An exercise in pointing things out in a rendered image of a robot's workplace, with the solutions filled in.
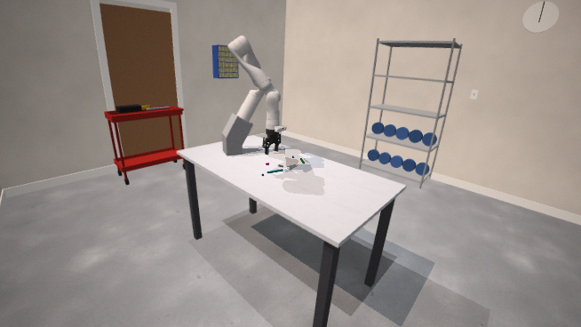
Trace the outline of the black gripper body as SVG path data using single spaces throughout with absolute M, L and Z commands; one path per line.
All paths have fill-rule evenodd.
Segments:
M 279 132 L 275 132 L 275 130 L 268 130 L 266 128 L 266 134 L 267 134 L 267 138 L 268 138 L 268 143 L 271 142 L 272 138 L 277 138 L 277 135 L 279 134 Z M 276 135 L 273 135 L 276 134 Z

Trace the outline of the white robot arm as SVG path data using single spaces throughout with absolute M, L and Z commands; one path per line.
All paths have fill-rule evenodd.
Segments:
M 237 37 L 228 46 L 228 50 L 239 62 L 243 69 L 249 74 L 253 84 L 259 87 L 258 90 L 250 90 L 246 100 L 242 104 L 237 116 L 240 116 L 246 121 L 250 121 L 257 105 L 261 98 L 266 94 L 267 96 L 267 123 L 268 130 L 275 130 L 275 132 L 282 132 L 286 130 L 286 126 L 279 125 L 279 101 L 281 94 L 271 84 L 271 79 L 261 70 L 259 62 L 255 57 L 251 45 L 245 36 Z M 246 54 L 247 52 L 247 54 Z M 245 54 L 245 55 L 244 55 Z M 243 60 L 243 56 L 244 60 Z M 249 64 L 248 64 L 249 63 Z

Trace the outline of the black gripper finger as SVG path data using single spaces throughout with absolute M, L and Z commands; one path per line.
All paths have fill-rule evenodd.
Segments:
M 277 136 L 278 136 L 277 138 L 275 137 L 275 140 L 276 140 L 276 142 L 275 142 L 275 151 L 278 151 L 278 146 L 281 143 L 281 134 L 278 134 Z
M 272 138 L 271 142 L 268 143 L 268 138 L 263 138 L 262 147 L 265 149 L 265 155 L 269 155 L 269 147 L 272 145 L 273 141 L 274 141 L 274 138 Z

